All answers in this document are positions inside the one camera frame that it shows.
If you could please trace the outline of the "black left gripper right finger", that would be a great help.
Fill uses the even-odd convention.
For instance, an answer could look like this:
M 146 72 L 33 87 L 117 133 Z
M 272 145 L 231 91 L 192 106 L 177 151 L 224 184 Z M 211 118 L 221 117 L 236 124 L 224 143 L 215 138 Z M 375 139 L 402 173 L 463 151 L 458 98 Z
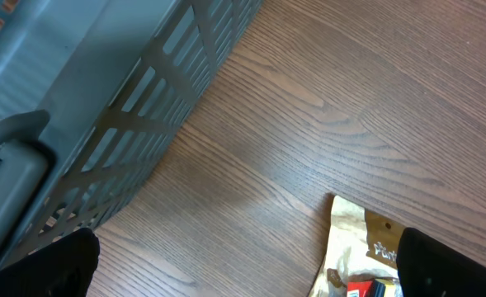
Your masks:
M 406 228 L 397 269 L 404 297 L 486 297 L 486 267 L 425 233 Z

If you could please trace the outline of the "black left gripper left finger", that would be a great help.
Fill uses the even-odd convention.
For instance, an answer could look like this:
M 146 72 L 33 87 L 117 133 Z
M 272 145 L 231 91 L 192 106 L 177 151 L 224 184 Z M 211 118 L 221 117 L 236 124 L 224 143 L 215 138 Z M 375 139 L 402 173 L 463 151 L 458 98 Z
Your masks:
M 0 296 L 85 297 L 98 266 L 100 243 L 79 229 L 0 271 Z

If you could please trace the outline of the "beige snack pouch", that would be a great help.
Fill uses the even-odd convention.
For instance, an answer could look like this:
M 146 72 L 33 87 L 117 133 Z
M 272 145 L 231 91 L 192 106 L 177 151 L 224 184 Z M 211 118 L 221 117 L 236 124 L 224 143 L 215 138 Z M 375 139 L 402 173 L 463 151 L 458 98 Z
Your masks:
M 346 296 L 351 281 L 400 284 L 396 260 L 404 226 L 341 196 L 331 202 L 327 248 L 309 297 Z

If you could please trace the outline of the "red snack stick packet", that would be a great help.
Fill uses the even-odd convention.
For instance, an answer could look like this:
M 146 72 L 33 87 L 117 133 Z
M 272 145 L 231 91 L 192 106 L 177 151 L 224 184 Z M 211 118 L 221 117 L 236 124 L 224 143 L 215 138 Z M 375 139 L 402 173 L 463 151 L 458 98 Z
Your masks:
M 372 280 L 349 282 L 346 297 L 370 297 Z

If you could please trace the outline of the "grey plastic mesh basket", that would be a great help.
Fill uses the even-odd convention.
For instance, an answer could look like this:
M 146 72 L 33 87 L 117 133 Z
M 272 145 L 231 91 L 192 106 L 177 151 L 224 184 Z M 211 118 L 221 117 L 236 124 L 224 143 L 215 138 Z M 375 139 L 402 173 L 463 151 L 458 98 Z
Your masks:
M 130 203 L 262 0 L 0 0 L 0 270 Z

